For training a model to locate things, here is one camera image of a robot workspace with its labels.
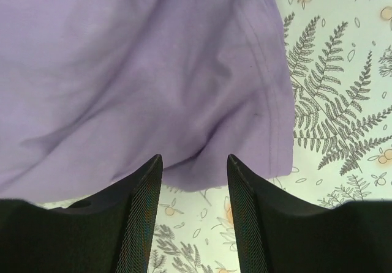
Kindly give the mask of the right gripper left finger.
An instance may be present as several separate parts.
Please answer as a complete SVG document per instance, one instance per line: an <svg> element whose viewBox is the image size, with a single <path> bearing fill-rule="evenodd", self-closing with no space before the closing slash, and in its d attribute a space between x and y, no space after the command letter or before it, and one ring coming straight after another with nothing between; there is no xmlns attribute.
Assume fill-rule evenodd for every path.
<svg viewBox="0 0 392 273"><path fill-rule="evenodd" d="M148 270L162 157L67 208L1 201L2 272Z"/></svg>

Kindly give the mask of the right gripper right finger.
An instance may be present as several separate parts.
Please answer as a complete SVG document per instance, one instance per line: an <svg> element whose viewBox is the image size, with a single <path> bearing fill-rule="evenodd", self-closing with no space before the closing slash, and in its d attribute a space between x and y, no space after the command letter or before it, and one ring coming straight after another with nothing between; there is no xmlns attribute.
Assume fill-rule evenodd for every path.
<svg viewBox="0 0 392 273"><path fill-rule="evenodd" d="M308 203L239 158L227 177L241 272L390 272L391 203Z"/></svg>

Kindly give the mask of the purple t shirt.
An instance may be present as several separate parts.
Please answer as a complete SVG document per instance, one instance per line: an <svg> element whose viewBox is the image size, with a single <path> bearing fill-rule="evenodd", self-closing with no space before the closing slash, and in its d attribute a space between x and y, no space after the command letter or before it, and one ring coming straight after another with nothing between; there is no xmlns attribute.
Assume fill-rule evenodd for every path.
<svg viewBox="0 0 392 273"><path fill-rule="evenodd" d="M89 195L152 156L185 191L290 174L275 0L1 0L1 197Z"/></svg>

